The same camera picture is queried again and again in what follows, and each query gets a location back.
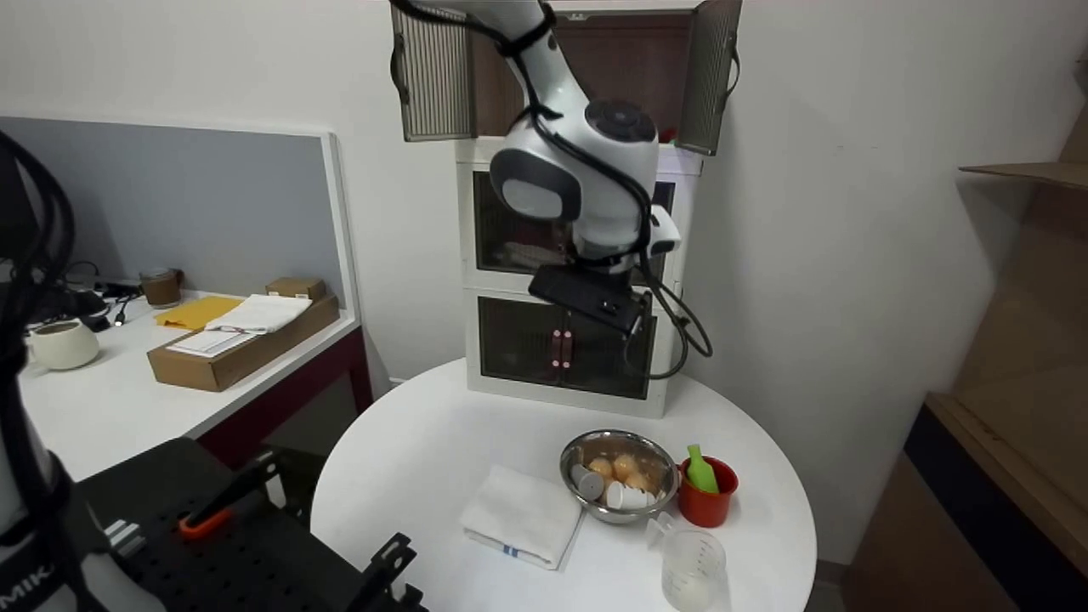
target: red cup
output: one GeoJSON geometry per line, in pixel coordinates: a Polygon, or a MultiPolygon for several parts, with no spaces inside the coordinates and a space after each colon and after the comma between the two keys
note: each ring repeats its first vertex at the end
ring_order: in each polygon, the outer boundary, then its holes
{"type": "Polygon", "coordinates": [[[678,490],[678,505],[679,514],[697,522],[697,528],[721,528],[728,517],[728,503],[736,499],[739,490],[739,471],[713,454],[703,454],[713,468],[717,493],[699,493],[688,483],[688,462],[679,462],[682,483],[678,490]]]}

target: white round table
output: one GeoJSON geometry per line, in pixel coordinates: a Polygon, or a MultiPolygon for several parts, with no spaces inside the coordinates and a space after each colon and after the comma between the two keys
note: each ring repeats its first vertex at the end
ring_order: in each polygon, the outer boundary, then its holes
{"type": "Polygon", "coordinates": [[[741,486],[721,538],[736,612],[799,612],[817,573],[813,505],[781,450],[731,402],[678,378],[668,419],[627,419],[569,405],[484,394],[467,361],[405,382],[373,402],[330,452],[314,535],[367,569],[391,538],[409,535],[417,559],[401,573],[432,612],[668,612],[658,547],[647,528],[581,517],[558,570],[470,541],[459,528],[491,465],[560,483],[558,454],[589,427],[630,427],[674,458],[688,442],[736,465],[741,486]]]}

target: white desk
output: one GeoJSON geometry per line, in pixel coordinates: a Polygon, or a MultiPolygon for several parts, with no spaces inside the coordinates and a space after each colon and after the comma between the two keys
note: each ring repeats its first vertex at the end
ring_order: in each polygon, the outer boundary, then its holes
{"type": "Polygon", "coordinates": [[[161,383],[145,363],[145,349],[185,334],[155,325],[143,298],[129,307],[129,321],[129,325],[99,334],[103,356],[94,363],[80,371],[22,375],[28,415],[43,450],[57,452],[73,479],[87,479],[167,437],[204,435],[358,331],[352,317],[340,314],[337,323],[306,344],[215,394],[161,383]]]}
{"type": "Polygon", "coordinates": [[[435,612],[655,612],[658,550],[644,528],[581,517],[558,570],[503,559],[459,529],[459,514],[494,462],[560,486],[558,452],[589,427],[634,427],[674,458],[688,442],[731,462],[741,490],[709,529],[728,547],[736,612],[799,612],[817,573],[817,528],[781,450],[731,402],[679,378],[668,419],[622,419],[479,394],[467,361],[405,382],[337,442],[317,483],[314,535],[349,565],[405,529],[417,550],[405,570],[435,612]]]}

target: green object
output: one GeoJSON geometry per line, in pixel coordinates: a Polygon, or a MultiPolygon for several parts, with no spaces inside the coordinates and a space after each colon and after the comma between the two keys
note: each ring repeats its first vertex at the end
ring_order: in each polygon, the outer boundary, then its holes
{"type": "Polygon", "coordinates": [[[717,496],[717,477],[699,446],[688,446],[688,483],[697,493],[717,496]]]}

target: robotic arm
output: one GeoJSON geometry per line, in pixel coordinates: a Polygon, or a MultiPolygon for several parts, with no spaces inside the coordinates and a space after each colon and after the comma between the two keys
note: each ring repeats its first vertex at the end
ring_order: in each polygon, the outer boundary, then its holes
{"type": "Polygon", "coordinates": [[[671,252],[679,230],[652,204],[655,126],[636,106],[589,102],[538,0],[394,0],[427,23],[473,27],[509,60],[525,117],[491,163],[494,194],[516,215],[563,222],[576,262],[541,269],[529,292],[636,334],[647,298],[630,271],[671,252]]]}

